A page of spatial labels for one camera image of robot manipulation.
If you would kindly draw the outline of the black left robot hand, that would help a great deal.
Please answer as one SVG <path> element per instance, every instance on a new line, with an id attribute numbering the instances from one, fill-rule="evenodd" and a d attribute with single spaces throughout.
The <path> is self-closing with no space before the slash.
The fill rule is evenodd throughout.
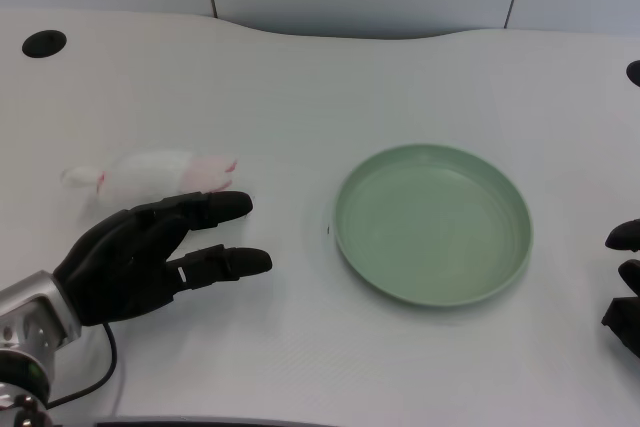
<path id="1" fill-rule="evenodd" d="M 84 326 L 148 314 L 179 292 L 271 270 L 269 254 L 253 248 L 215 245 L 171 257 L 189 232 L 215 228 L 252 209 L 248 194 L 229 191 L 121 210 L 87 231 L 53 276 Z"/>

